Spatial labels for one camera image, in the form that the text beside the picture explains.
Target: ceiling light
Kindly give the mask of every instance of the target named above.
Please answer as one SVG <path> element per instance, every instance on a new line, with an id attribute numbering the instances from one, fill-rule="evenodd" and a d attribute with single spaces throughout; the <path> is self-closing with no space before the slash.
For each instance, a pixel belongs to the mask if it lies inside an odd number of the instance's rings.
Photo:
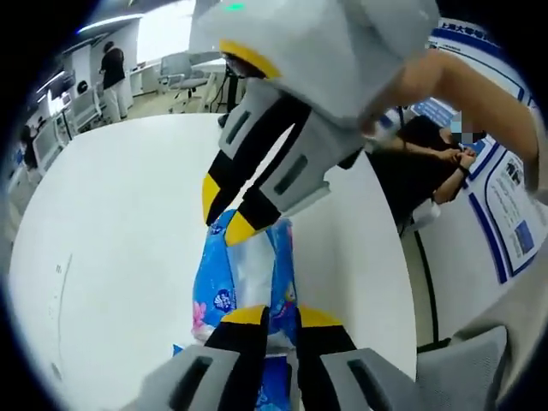
<path id="1" fill-rule="evenodd" d="M 144 15 L 143 14 L 137 14 L 137 15 L 119 15 L 118 17 L 112 17 L 111 19 L 106 19 L 106 20 L 102 20 L 102 21 L 98 21 L 97 23 L 93 23 L 93 24 L 90 24 L 89 26 L 85 26 L 83 28 L 81 28 L 80 30 L 78 30 L 78 34 L 82 33 L 82 32 L 85 32 L 86 30 L 90 30 L 92 28 L 95 28 L 95 27 L 101 27 L 101 26 L 104 26 L 106 24 L 111 24 L 111 23 L 117 23 L 119 21 L 126 21 L 126 20 L 132 20 L 132 19 L 140 19 L 141 17 L 143 17 Z"/>

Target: person's arm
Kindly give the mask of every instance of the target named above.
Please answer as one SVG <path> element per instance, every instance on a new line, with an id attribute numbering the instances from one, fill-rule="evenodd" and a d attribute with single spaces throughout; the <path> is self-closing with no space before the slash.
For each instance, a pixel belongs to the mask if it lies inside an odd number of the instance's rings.
<path id="1" fill-rule="evenodd" d="M 103 74 L 106 71 L 106 67 L 105 67 L 105 63 L 104 63 L 105 58 L 106 58 L 106 56 L 103 56 L 103 58 L 101 59 L 101 69 L 99 70 L 100 74 Z"/>
<path id="2" fill-rule="evenodd" d="M 458 57 L 429 50 L 409 61 L 380 101 L 388 107 L 434 97 L 462 111 L 465 122 L 484 129 L 524 162 L 537 161 L 534 120 L 523 104 Z"/>
<path id="3" fill-rule="evenodd" d="M 456 155 L 460 152 L 459 150 L 456 150 L 456 149 L 448 149 L 443 152 L 438 152 L 436 150 L 432 150 L 429 147 L 417 146 L 416 144 L 408 143 L 397 135 L 394 136 L 394 138 L 391 141 L 386 143 L 384 148 L 388 150 L 412 152 L 414 154 L 435 157 L 435 158 L 439 158 L 441 160 L 447 160 L 447 161 L 451 161 L 451 159 L 455 158 Z"/>
<path id="4" fill-rule="evenodd" d="M 414 152 L 416 154 L 424 154 L 426 156 L 431 156 L 431 157 L 436 157 L 436 153 L 437 153 L 435 150 L 432 150 L 431 148 L 417 146 L 416 144 L 413 144 L 413 143 L 407 143 L 401 137 L 397 135 L 394 136 L 394 138 L 391 141 L 386 143 L 384 148 L 390 149 L 390 150 L 398 150 L 402 152 L 404 151 Z"/>
<path id="5" fill-rule="evenodd" d="M 474 163 L 475 157 L 468 156 L 466 154 L 461 155 L 460 166 L 468 170 L 470 166 Z M 455 172 L 444 181 L 444 183 L 439 186 L 439 188 L 434 192 L 433 198 L 437 204 L 448 203 L 452 201 L 458 190 L 462 187 L 462 182 L 466 178 L 465 172 L 460 168 L 456 169 Z"/>

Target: desk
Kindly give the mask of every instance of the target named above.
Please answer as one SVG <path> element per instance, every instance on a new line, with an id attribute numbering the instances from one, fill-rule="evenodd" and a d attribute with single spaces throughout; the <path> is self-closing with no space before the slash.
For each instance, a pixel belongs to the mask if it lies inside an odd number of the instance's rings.
<path id="1" fill-rule="evenodd" d="M 133 97 L 158 89 L 158 68 L 160 63 L 148 64 L 129 73 L 131 94 Z"/>
<path id="2" fill-rule="evenodd" d="M 223 58 L 218 58 L 217 60 L 213 60 L 211 62 L 195 64 L 194 66 L 192 66 L 192 70 L 209 73 L 209 78 L 207 79 L 207 83 L 205 84 L 205 90 L 202 94 L 202 98 L 200 99 L 200 104 L 198 106 L 198 112 L 201 113 L 206 107 L 207 98 L 209 97 L 213 85 L 217 80 L 217 75 L 226 72 L 226 61 Z"/>
<path id="3" fill-rule="evenodd" d="M 9 294 L 37 366 L 75 409 L 120 408 L 172 344 L 193 342 L 201 186 L 219 134 L 211 114 L 79 134 L 32 197 Z M 328 178 L 333 194 L 293 217 L 299 299 L 414 378 L 411 286 L 382 189 L 365 156 Z"/>

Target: window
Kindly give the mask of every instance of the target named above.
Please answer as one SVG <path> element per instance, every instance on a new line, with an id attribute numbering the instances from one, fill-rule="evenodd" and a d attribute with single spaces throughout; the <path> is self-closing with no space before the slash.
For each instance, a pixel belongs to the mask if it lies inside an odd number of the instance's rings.
<path id="1" fill-rule="evenodd" d="M 188 50 L 195 4 L 181 0 L 146 13 L 137 34 L 137 63 Z"/>

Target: computer monitor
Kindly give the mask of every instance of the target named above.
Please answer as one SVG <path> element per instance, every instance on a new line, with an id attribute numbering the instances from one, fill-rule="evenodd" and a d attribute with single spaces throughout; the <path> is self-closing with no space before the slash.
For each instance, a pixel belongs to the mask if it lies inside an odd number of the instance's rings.
<path id="1" fill-rule="evenodd" d="M 50 84 L 51 99 L 60 98 L 64 92 L 67 92 L 76 82 L 73 73 L 65 73 Z"/>

